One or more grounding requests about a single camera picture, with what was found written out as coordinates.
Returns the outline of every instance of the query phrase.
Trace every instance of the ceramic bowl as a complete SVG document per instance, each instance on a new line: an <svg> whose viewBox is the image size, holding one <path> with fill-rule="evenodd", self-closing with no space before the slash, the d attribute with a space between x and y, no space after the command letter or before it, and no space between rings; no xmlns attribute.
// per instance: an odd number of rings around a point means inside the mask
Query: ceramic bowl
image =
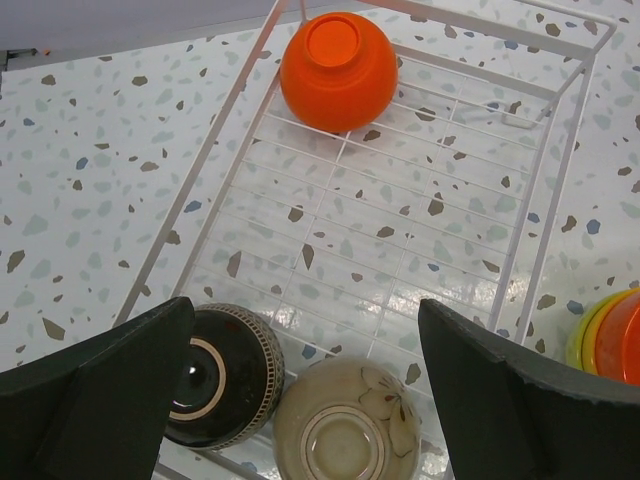
<svg viewBox="0 0 640 480"><path fill-rule="evenodd" d="M338 357L304 372L282 398L274 453L283 480L405 480L420 420L400 381L374 362Z"/></svg>
<svg viewBox="0 0 640 480"><path fill-rule="evenodd" d="M293 36L282 57L280 83L287 105L304 123L346 132L373 121L391 102L396 55L371 21L328 13Z"/></svg>
<svg viewBox="0 0 640 480"><path fill-rule="evenodd" d="M584 339L582 340L582 368L585 372L592 373L593 375L598 375L595 349L598 330L600 330L600 326L602 325L603 320L614 306L620 303L623 299L627 298L629 295L635 293L637 290L640 289L625 290L613 295L613 298L609 301L609 303L604 305L594 315L593 320L591 320L591 322L587 326L584 334Z"/></svg>
<svg viewBox="0 0 640 480"><path fill-rule="evenodd" d="M640 292L614 305L604 318L595 357L599 375L640 385Z"/></svg>
<svg viewBox="0 0 640 480"><path fill-rule="evenodd" d="M195 317L165 436L217 450L245 440L273 414L284 360L273 331L250 310L217 303L196 308Z"/></svg>
<svg viewBox="0 0 640 480"><path fill-rule="evenodd" d="M587 327L593 320L593 317L600 311L602 307L604 307L607 303L609 303L617 293L613 295L609 295L606 298L603 298L598 303L596 303L587 313L585 313L580 319L580 323L578 326L573 329L571 335L569 335L569 340L567 342L566 349L566 361L567 365L577 368L578 370L582 370L582 343L584 341L584 334L587 331Z"/></svg>

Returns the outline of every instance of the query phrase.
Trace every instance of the blue speck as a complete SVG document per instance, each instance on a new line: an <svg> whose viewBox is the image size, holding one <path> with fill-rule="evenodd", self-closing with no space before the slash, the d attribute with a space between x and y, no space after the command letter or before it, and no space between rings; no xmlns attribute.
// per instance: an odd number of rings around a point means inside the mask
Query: blue speck
<svg viewBox="0 0 640 480"><path fill-rule="evenodd" d="M189 205L184 207L184 213L194 212L198 210L201 206L202 206L201 202L197 200L193 200L192 202L189 202Z"/></svg>
<svg viewBox="0 0 640 480"><path fill-rule="evenodd" d="M251 470L254 473L258 473L258 467L256 467L253 463L251 462L242 462L240 465L242 465L244 468Z"/></svg>
<svg viewBox="0 0 640 480"><path fill-rule="evenodd" d="M587 223L587 232L589 232L589 235L595 235L599 231L600 231L600 222L595 219L589 220L589 223Z"/></svg>
<svg viewBox="0 0 640 480"><path fill-rule="evenodd" d="M584 307L582 304L573 300L569 300L569 303L567 303L567 310L574 315L582 315L584 313Z"/></svg>
<svg viewBox="0 0 640 480"><path fill-rule="evenodd" d="M80 160L76 162L76 170L82 170L84 167L87 166L87 163L89 163L89 160L87 160L87 157L82 157Z"/></svg>
<svg viewBox="0 0 640 480"><path fill-rule="evenodd" d="M317 352L316 347L312 345L305 345L304 348L302 349L302 356L307 360L309 360L311 357L313 357L316 354L316 352Z"/></svg>

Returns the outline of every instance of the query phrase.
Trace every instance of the bowl rim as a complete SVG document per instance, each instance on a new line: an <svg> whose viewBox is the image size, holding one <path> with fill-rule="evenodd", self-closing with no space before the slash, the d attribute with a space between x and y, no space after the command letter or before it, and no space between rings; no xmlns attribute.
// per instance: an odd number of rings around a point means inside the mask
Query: bowl rim
<svg viewBox="0 0 640 480"><path fill-rule="evenodd" d="M578 326L573 329L571 336L569 337L569 341L567 342L567 349L565 353L568 365L579 370L583 370L582 343L584 341L584 335L587 332L587 327L593 320L593 317L596 316L596 314L602 309L602 307L604 307L607 303L613 300L616 295L620 293L622 292L616 292L611 295L607 295L582 315Z"/></svg>
<svg viewBox="0 0 640 480"><path fill-rule="evenodd" d="M640 292L640 287L630 290L623 290L615 295L612 295L612 299L604 305L594 316L589 325L587 326L582 340L582 368L585 372L593 375L598 375L598 368L596 365L596 339L598 337L598 331L602 322L609 314L609 312L622 300L628 296Z"/></svg>

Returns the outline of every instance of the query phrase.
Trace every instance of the brown speck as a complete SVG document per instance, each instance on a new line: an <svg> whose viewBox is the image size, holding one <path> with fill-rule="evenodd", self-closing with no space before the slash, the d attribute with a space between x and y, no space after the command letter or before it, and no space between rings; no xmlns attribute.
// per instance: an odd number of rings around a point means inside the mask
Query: brown speck
<svg viewBox="0 0 640 480"><path fill-rule="evenodd" d="M304 264L307 267L307 270L311 269L311 263L313 262L313 256L315 255L315 251L313 247L307 243L302 247L302 258L304 259Z"/></svg>
<svg viewBox="0 0 640 480"><path fill-rule="evenodd" d="M455 142L455 141L456 141L455 135L451 135L449 137L441 138L440 140L438 140L438 143L442 143L442 144L446 145L447 147L450 147L451 145L453 145L453 142Z"/></svg>
<svg viewBox="0 0 640 480"><path fill-rule="evenodd" d="M448 38L457 38L458 37L458 33L453 29L453 27L451 25L445 25L444 26L444 34Z"/></svg>
<svg viewBox="0 0 640 480"><path fill-rule="evenodd" d="M568 231L572 230L573 227L575 227L578 224L578 221L576 220L576 217L574 217L573 215L569 215L567 217L567 222L564 224L564 227L562 227L560 230L562 231L562 233L567 233Z"/></svg>
<svg viewBox="0 0 640 480"><path fill-rule="evenodd" d="M495 263L491 263L487 260L483 260L482 263L484 263L484 266L487 267L487 270L491 273L500 273L500 267Z"/></svg>
<svg viewBox="0 0 640 480"><path fill-rule="evenodd" d="M44 329L49 338L53 338L54 340L64 340L64 334L66 332L64 328L44 317L42 317L42 323L44 324Z"/></svg>
<svg viewBox="0 0 640 480"><path fill-rule="evenodd" d="M544 29L547 31L547 34L551 35L552 37L557 37L560 35L560 29L555 23L547 23Z"/></svg>
<svg viewBox="0 0 640 480"><path fill-rule="evenodd" d="M140 165L140 170L142 170L143 172L151 172L153 170L157 170L158 165L156 163L153 162L144 162L142 165Z"/></svg>
<svg viewBox="0 0 640 480"><path fill-rule="evenodd" d="M377 130L369 130L367 134L364 136L363 141L369 142L371 140L375 140L380 137L380 132Z"/></svg>
<svg viewBox="0 0 640 480"><path fill-rule="evenodd" d="M518 108L520 108L520 106L522 106L522 102L520 100L518 100L517 102L513 102L511 105L509 105L509 113L515 115L518 112Z"/></svg>
<svg viewBox="0 0 640 480"><path fill-rule="evenodd" d="M144 75L141 75L139 77L133 77L131 83L133 83L136 87L141 87L149 83L149 80L147 80L147 77L145 77Z"/></svg>
<svg viewBox="0 0 640 480"><path fill-rule="evenodd" d="M586 28L592 35L598 34L598 25L591 20L584 21L584 28Z"/></svg>
<svg viewBox="0 0 640 480"><path fill-rule="evenodd" d="M418 117L423 122L432 122L436 119L436 112L434 112L433 110L429 110L427 107L420 107L418 110L420 110L420 112L422 113L415 112L416 117Z"/></svg>
<svg viewBox="0 0 640 480"><path fill-rule="evenodd" d="M167 235L167 243L171 245L180 245L180 235L175 230L171 230Z"/></svg>
<svg viewBox="0 0 640 480"><path fill-rule="evenodd" d="M242 252L240 250L229 257L229 263L227 264L227 273L231 278L236 278L236 275L238 275L240 260L242 260Z"/></svg>
<svg viewBox="0 0 640 480"><path fill-rule="evenodd" d="M404 383L406 383L407 385L416 383L416 380L418 380L421 375L422 375L422 370L420 370L420 367L418 366L418 364L412 363L411 365L409 365L409 368L407 369L407 377L405 378Z"/></svg>
<svg viewBox="0 0 640 480"><path fill-rule="evenodd" d="M291 207L291 210L289 211L289 215L287 216L287 218L289 219L290 222L296 223L298 220L302 218L303 215L304 215L304 212L302 211L301 208Z"/></svg>
<svg viewBox="0 0 640 480"><path fill-rule="evenodd" d="M442 203L439 200L431 200L431 203L429 203L429 208L427 209L427 212L429 212L429 215L433 217L435 215L441 214L443 210L444 210L444 203Z"/></svg>
<svg viewBox="0 0 640 480"><path fill-rule="evenodd" d="M24 260L24 257L24 250L17 250L13 252L9 256L9 261L7 262L7 273L13 272L18 267L18 265L20 265L20 262Z"/></svg>
<svg viewBox="0 0 640 480"><path fill-rule="evenodd" d="M42 80L40 80L40 83L42 83L43 85L53 86L56 84L56 77L54 77L51 74L46 75L42 77Z"/></svg>
<svg viewBox="0 0 640 480"><path fill-rule="evenodd" d="M545 293L542 297L540 297L540 300L538 300L538 306L536 308L538 310L543 310L555 304L556 304L556 297Z"/></svg>
<svg viewBox="0 0 640 480"><path fill-rule="evenodd" d="M544 346L544 340L542 338L536 342L536 351L538 353L544 353L547 351L546 347Z"/></svg>
<svg viewBox="0 0 640 480"><path fill-rule="evenodd" d="M382 227L380 230L378 230L378 233L376 234L376 236L379 238L387 238L393 235L394 233L396 233L395 229L391 227Z"/></svg>

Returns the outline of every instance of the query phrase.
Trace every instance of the wire rack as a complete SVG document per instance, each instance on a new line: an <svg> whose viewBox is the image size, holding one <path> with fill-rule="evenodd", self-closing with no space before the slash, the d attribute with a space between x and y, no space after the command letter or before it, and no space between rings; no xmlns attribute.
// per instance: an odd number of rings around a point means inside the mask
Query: wire rack
<svg viewBox="0 0 640 480"><path fill-rule="evenodd" d="M436 298L495 330L555 107L584 73L523 301L516 335L522 342L595 54L615 25L551 4L522 2L608 26L594 46L584 47L410 1L368 3L571 55L576 69L550 89L394 45L400 80L392 103L375 122L346 134L300 123L287 108L276 76L173 293L196 304L232 302L261 313L281 342L289 381L316 361L339 354L366 356L386 366L414 397L424 458L434 445L444 445L444 437L417 341L419 301ZM267 18L116 323L127 318L285 6L278 1ZM270 426L251 442L258 446L246 447L245 453L258 448L264 455ZM244 478L264 478L234 463L244 447L233 448L206 456ZM441 458L446 463L446 453ZM422 468L416 478L431 478L431 473Z"/></svg>

